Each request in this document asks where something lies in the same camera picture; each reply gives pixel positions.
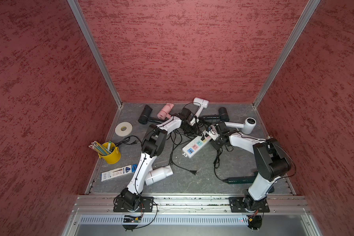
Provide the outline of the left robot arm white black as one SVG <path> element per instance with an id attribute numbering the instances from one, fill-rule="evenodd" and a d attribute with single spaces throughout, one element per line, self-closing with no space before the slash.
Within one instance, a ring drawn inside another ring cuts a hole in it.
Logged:
<path id="1" fill-rule="evenodd" d="M 199 117 L 202 110 L 203 105 L 200 105 L 197 112 L 193 115 L 189 109 L 184 107 L 167 121 L 158 125 L 151 124 L 148 127 L 141 142 L 142 152 L 137 169 L 127 187 L 118 196 L 129 210 L 136 211 L 139 207 L 146 177 L 154 161 L 163 152 L 167 135 L 179 129 L 182 125 L 193 126 L 192 122 Z"/>

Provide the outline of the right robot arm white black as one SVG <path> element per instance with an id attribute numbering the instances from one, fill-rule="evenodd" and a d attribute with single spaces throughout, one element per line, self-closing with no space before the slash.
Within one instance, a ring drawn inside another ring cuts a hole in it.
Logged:
<path id="1" fill-rule="evenodd" d="M 226 122 L 211 125 L 208 133 L 216 150 L 233 146 L 254 154 L 258 173 L 245 192 L 243 207 L 248 212 L 255 212 L 265 203 L 274 184 L 291 170 L 288 155 L 276 139 L 260 139 L 243 131 L 230 130 Z"/>

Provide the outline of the white power strip coloured sockets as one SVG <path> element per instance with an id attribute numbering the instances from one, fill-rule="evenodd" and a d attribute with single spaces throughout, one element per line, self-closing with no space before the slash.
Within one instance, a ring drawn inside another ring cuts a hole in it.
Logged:
<path id="1" fill-rule="evenodd" d="M 205 134 L 204 137 L 197 136 L 191 142 L 189 142 L 185 147 L 183 147 L 183 156 L 192 158 L 197 154 L 203 147 L 205 147 L 211 140 L 211 137 L 208 134 Z"/>

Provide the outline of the dark green hair dryer back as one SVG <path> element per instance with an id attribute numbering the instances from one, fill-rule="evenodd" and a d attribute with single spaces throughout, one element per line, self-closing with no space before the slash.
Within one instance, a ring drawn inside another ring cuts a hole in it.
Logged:
<path id="1" fill-rule="evenodd" d="M 201 116 L 199 117 L 200 120 L 215 124 L 215 123 L 219 123 L 219 122 L 229 122 L 230 118 L 229 118 L 229 114 L 228 111 L 225 107 L 220 107 L 218 109 L 218 113 L 217 115 L 205 115 L 205 116 Z"/>

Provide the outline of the white round hair dryer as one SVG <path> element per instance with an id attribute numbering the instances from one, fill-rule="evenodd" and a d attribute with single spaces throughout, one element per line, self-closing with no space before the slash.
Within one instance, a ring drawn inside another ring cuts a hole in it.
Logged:
<path id="1" fill-rule="evenodd" d="M 230 128 L 237 128 L 242 131 L 244 134 L 251 134 L 254 127 L 256 126 L 257 122 L 254 118 L 246 118 L 244 123 L 232 123 L 232 122 L 225 122 L 225 125 Z"/>

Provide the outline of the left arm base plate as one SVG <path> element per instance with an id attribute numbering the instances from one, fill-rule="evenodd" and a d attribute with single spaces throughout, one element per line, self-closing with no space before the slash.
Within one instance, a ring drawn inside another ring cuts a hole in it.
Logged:
<path id="1" fill-rule="evenodd" d="M 117 196 L 114 201 L 113 212 L 152 212 L 155 206 L 154 197 L 140 197 L 134 203 L 128 203 L 123 197 Z"/>

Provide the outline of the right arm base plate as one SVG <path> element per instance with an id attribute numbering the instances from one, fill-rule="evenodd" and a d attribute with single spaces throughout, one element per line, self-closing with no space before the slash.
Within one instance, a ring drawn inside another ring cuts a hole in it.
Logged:
<path id="1" fill-rule="evenodd" d="M 254 214 L 255 212 L 258 213 L 270 212 L 266 198 L 256 201 L 250 196 L 230 197 L 229 206 L 232 213 Z"/>

